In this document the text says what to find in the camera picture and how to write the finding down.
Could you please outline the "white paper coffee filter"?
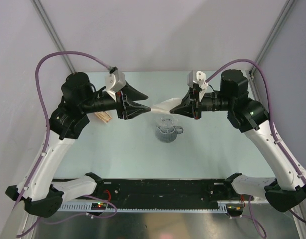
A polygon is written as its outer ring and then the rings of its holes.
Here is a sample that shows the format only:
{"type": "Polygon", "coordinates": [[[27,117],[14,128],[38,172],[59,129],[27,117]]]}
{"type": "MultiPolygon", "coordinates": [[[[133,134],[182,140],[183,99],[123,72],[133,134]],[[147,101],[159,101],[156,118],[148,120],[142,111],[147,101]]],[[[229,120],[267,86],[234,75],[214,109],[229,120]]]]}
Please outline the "white paper coffee filter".
{"type": "Polygon", "coordinates": [[[171,98],[158,104],[153,104],[150,109],[155,114],[170,114],[170,110],[180,105],[181,98],[171,98]]]}

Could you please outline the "glass coffee server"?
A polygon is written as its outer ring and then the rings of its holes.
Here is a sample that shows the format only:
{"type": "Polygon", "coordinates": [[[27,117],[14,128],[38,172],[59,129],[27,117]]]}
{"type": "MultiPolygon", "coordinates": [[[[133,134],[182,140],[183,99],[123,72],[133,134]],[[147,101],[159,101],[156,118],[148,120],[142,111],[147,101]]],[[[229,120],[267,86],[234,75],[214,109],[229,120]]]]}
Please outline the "glass coffee server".
{"type": "Polygon", "coordinates": [[[174,142],[177,139],[177,136],[183,132],[184,129],[181,126],[172,126],[168,128],[157,126],[155,136],[163,143],[171,143],[174,142]]]}

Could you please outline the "clear glass dripper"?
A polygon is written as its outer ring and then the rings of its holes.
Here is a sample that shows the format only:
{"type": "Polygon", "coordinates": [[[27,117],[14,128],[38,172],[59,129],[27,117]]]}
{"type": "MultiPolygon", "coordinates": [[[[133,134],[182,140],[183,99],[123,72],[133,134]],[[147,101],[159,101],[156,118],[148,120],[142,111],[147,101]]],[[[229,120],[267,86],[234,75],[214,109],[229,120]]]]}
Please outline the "clear glass dripper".
{"type": "Polygon", "coordinates": [[[156,120],[158,130],[163,134],[182,134],[183,127],[177,125],[177,121],[171,115],[164,115],[156,120]]]}

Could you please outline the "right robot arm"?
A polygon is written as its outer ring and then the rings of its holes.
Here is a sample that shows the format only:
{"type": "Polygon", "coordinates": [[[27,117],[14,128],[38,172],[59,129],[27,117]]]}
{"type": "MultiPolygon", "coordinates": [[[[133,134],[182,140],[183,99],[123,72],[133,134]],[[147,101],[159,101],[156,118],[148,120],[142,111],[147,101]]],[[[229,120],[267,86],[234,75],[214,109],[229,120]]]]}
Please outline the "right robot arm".
{"type": "Polygon", "coordinates": [[[205,111],[226,111],[231,125],[244,134],[260,151],[273,171],[273,178],[256,178],[235,173],[228,177],[224,194],[234,200],[241,194],[267,200],[279,212],[286,212],[306,198],[306,170],[295,171],[287,159],[289,150],[270,126],[269,113],[248,96],[248,79],[240,70],[221,73],[220,89],[206,92],[206,79],[201,71],[188,75],[189,90],[181,102],[170,110],[198,120],[205,111]]]}

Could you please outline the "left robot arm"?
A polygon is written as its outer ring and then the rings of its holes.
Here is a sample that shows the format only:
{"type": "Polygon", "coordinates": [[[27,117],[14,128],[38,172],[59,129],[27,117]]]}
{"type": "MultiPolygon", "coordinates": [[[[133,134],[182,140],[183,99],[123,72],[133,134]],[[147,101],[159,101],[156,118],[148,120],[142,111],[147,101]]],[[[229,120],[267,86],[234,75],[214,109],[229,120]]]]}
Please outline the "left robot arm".
{"type": "Polygon", "coordinates": [[[47,118],[46,141],[24,180],[8,186],[6,195],[16,202],[23,201],[30,215],[48,218],[63,203],[90,195],[94,199],[104,194],[104,181],[89,172],[81,178],[54,182],[62,159],[90,122],[88,114],[116,110],[118,118],[130,120],[151,109],[140,104],[147,95],[126,81],[125,75],[113,70],[104,87],[96,90],[84,72],[70,74],[61,86],[61,102],[47,118]]]}

